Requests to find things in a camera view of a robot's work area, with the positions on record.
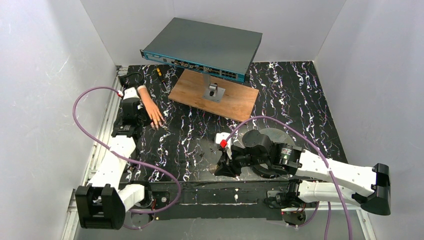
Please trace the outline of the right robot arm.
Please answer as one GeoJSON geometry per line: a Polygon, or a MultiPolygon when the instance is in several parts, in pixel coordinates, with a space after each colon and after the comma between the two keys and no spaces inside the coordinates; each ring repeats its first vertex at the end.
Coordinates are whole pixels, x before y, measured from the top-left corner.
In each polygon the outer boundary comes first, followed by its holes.
{"type": "Polygon", "coordinates": [[[242,168],[264,169],[262,176],[292,176],[287,187],[267,196],[271,208],[291,208],[312,202],[345,202],[380,216],[391,214],[391,180],[387,165],[351,165],[333,159],[323,160],[276,128],[250,130],[233,145],[227,132],[217,133],[221,151],[210,169],[215,176],[238,177],[242,168]]]}

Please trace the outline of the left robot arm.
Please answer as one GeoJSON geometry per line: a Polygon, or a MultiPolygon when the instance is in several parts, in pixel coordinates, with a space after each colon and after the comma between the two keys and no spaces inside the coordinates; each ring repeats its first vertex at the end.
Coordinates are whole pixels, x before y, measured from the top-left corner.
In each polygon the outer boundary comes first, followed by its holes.
{"type": "Polygon", "coordinates": [[[125,96],[121,103],[122,115],[114,123],[109,151],[87,185],[75,192],[79,223],[85,229],[119,230],[127,211],[145,198],[141,184],[119,189],[127,166],[124,158],[137,155],[137,142],[147,119],[138,96],[125,96]]]}

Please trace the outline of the nail polish bottle white cap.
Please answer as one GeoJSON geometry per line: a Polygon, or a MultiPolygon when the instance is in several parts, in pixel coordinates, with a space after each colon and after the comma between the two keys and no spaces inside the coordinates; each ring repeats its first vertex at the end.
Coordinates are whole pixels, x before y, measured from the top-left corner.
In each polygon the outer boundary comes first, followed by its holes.
{"type": "Polygon", "coordinates": [[[215,172],[217,171],[218,166],[216,164],[210,164],[208,166],[208,171],[212,174],[215,175],[215,172]]]}

